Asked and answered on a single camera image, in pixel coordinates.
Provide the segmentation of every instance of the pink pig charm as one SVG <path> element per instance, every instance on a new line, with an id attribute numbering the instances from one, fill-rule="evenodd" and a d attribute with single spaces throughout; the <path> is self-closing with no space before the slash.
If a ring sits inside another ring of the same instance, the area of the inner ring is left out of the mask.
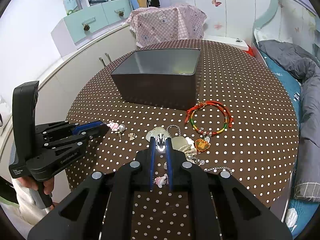
<path id="1" fill-rule="evenodd" d="M 166 183 L 167 178 L 168 178 L 167 174 L 165 174 L 162 177 L 156 177 L 154 183 L 156 183 L 159 188 L 162 188 L 162 185 Z"/>
<path id="2" fill-rule="evenodd" d="M 117 132 L 119 124 L 116 122 L 109 121 L 109 123 L 107 123 L 107 126 L 110 127 L 113 132 Z"/>

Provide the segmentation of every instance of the silver bead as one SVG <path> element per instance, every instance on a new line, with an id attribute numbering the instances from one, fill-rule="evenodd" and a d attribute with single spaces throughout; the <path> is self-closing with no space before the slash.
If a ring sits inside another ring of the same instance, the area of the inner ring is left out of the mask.
<path id="1" fill-rule="evenodd" d="M 124 124 L 119 125 L 118 130 L 122 132 L 125 131 L 125 125 Z"/>

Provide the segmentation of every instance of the silver rivet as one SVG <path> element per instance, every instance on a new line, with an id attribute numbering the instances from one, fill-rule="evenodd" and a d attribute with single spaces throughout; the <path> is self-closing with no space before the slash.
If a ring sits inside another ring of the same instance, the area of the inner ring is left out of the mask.
<path id="1" fill-rule="evenodd" d="M 223 178 L 225 178 L 225 179 L 227 179 L 227 178 L 230 177 L 230 173 L 227 172 L 227 171 L 221 171 L 221 172 L 220 172 L 220 176 L 223 177 Z"/>
<path id="2" fill-rule="evenodd" d="M 100 179 L 102 177 L 102 173 L 100 171 L 95 171 L 94 173 L 92 173 L 91 177 L 93 179 Z"/>
<path id="3" fill-rule="evenodd" d="M 184 167 L 184 168 L 186 168 L 186 169 L 189 169 L 189 168 L 192 167 L 192 163 L 191 163 L 191 162 L 184 162 L 184 163 L 182 164 L 182 167 Z"/>
<path id="4" fill-rule="evenodd" d="M 130 162 L 130 166 L 133 168 L 138 168 L 140 166 L 140 162 L 137 162 L 137 161 Z"/>

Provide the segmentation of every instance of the black box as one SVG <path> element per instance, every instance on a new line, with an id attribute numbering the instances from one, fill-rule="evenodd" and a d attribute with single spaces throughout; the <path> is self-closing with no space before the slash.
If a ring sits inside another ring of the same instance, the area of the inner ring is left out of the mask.
<path id="1" fill-rule="evenodd" d="M 199 56 L 199 49 L 138 50 L 111 76 L 126 102 L 186 111 L 199 93 Z"/>

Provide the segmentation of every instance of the polka dot tablecloth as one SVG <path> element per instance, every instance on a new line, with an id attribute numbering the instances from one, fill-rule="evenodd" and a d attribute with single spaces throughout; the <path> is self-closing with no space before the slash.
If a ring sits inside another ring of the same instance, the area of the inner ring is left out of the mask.
<path id="1" fill-rule="evenodd" d="M 198 154 L 198 158 L 205 160 L 204 169 L 228 166 L 235 178 L 270 206 L 290 177 L 298 147 L 295 112 L 282 84 L 254 57 L 226 44 L 179 40 L 144 49 L 158 48 L 201 49 L 199 100 L 222 102 L 234 117 L 234 124 L 211 138 L 210 148 Z M 93 171 L 113 172 L 132 161 L 138 151 L 148 147 L 145 136 L 156 126 L 166 128 L 176 124 L 181 127 L 182 136 L 199 138 L 190 123 L 184 126 L 185 111 L 122 100 L 110 73 L 127 56 L 96 74 L 78 94 L 68 113 L 70 122 L 111 120 L 127 127 L 121 140 L 109 131 L 103 138 L 90 141 L 85 156 L 66 169 L 71 190 Z M 219 130 L 223 115 L 217 108 L 207 106 L 197 112 L 195 122 L 205 130 Z M 173 137 L 178 135 L 175 128 L 169 131 Z M 130 132 L 137 135 L 133 141 L 129 140 Z M 155 177 L 165 173 L 164 163 L 164 156 L 156 159 Z M 160 189 L 155 185 L 152 192 L 136 192 L 132 239 L 188 238 L 192 232 L 188 208 L 187 194 L 170 192 L 166 186 Z"/>

